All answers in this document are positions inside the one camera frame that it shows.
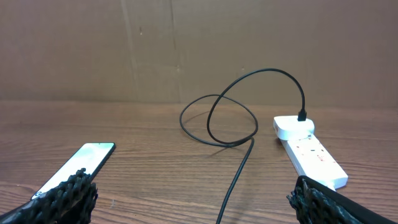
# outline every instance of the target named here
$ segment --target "power strip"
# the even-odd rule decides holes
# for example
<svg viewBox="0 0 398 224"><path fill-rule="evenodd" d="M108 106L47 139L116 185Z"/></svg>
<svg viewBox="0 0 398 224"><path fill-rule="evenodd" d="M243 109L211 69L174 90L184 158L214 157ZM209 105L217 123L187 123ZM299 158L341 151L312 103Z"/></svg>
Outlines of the power strip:
<svg viewBox="0 0 398 224"><path fill-rule="evenodd" d="M275 133L283 138L282 144L299 175L306 175L332 190L344 187L347 174L313 135L313 127L310 119L297 121L297 116L274 118ZM306 136L297 139L298 132Z"/></svg>

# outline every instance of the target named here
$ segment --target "phone screen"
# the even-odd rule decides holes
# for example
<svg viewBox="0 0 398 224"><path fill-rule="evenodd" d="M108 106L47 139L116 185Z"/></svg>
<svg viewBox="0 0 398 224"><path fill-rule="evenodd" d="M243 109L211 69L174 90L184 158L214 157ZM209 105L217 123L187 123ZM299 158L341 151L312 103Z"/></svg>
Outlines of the phone screen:
<svg viewBox="0 0 398 224"><path fill-rule="evenodd" d="M32 200L42 193L57 187L61 182L67 181L69 176L76 174L81 168L86 168L85 173L94 178L115 148L115 143L86 143L45 183L39 191L32 196Z"/></svg>

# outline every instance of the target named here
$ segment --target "charging cable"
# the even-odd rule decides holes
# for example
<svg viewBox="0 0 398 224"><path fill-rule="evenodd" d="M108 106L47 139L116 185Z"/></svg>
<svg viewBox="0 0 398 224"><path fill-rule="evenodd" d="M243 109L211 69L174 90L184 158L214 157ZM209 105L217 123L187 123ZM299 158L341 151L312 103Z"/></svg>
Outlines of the charging cable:
<svg viewBox="0 0 398 224"><path fill-rule="evenodd" d="M234 189L234 186L235 186L236 182L238 181L239 175L241 174L241 172L242 172L242 170L243 170L243 167L244 167L246 161L248 160L248 157L249 157L249 155L250 155L250 152L251 152L251 150L252 150L252 148L253 148L253 145L254 145L254 138L253 138L253 136L257 133L257 131L258 131L258 129L259 129L259 123L258 123L258 121L257 121L257 118L256 118L256 116L249 110L249 108L245 107L245 106L244 106L243 104L241 104L240 102L238 102L238 101L236 101L236 100L233 100L233 99L231 99L231 98L228 98L227 96L224 96L224 95L225 95L225 93L226 93L230 88L232 88L235 84L237 84L238 82L240 82L242 79L244 79L244 78L246 78L246 77L249 77L249 76L251 76L251 75L253 75L253 74L259 73L259 72L278 72L278 73L281 73L281 74L283 74L283 75L289 77L291 80L293 80L293 82L297 85L298 90L300 90L301 97L302 97L302 107L301 107L300 112L298 113L298 121L305 121L305 119L307 118L307 113L305 112L305 97L304 97L303 89L301 88L299 82L298 82L291 74L289 74L289 73L287 73L287 72L285 72L285 71L276 69L276 68L263 68L263 69L260 69L260 70L256 70L256 71L247 73L247 74L241 76L240 78L238 78L237 80L235 80L234 82L232 82L232 84L230 84L229 87L227 87L221 94L210 94L210 95L206 95L206 96L199 97L198 99L192 101L191 103L189 103L189 104L181 111L181 114L180 114L180 125L181 125L181 128L182 128L189 136L191 136L193 139L195 139L195 140L197 140L197 141L200 141L200 142L202 142L202 143L205 143L205 144L208 144L208 145L211 145L211 146L219 146L219 147L236 147L236 146L240 146L240 145L244 144L245 142L251 140L249 149L248 149L246 155L244 156L244 158L243 158L243 160L242 160L242 163L241 163L241 165L240 165L239 168L238 168L238 171L236 171L235 177L234 177L234 179L232 180L232 183L231 183L231 185L229 186L229 189L228 189L228 191L227 191L227 193L226 193L226 195L225 195L223 204L222 204L222 206L221 206L221 209L220 209L220 212L219 212L219 214L218 214L217 221L216 221L217 224L219 224L219 223L221 222L221 219L222 219L222 217L223 217L224 210L225 210L226 204L227 204L227 202L228 202L229 196L231 195L231 192L232 192L232 190ZM208 117L207 117L207 132L208 132L208 134L210 135L210 137L211 137L214 141L216 141L216 142L218 142L218 143L216 143L216 142L205 141L205 140L203 140L203 139L200 139L200 138L194 136L192 133L190 133L190 132L184 127L184 125L183 125L183 123L182 123L182 116L183 116L184 112L185 112L192 104L196 103L198 100L201 100L201 99L203 99L203 98L210 97L210 96L217 96L217 100L214 102L213 106L211 107L211 110L210 110L209 115L208 115ZM237 141L231 141L231 142L221 141L221 140L217 139L216 137L214 137L214 135L213 135L213 134L211 133L211 131L210 131L210 119L211 119L211 116L212 116L212 114L213 114L213 112L214 112L214 109L216 108L216 105L218 104L218 102L219 102L220 99L222 99L222 98L225 98L225 99L227 99L227 100L233 101L234 103L237 103L239 106L242 106L246 111L248 111L248 112L250 113L250 115L253 117L254 122L255 122L255 124L256 124L256 129L253 131L253 133L251 133L250 135L246 136L245 138L242 138L242 139L237 140Z"/></svg>

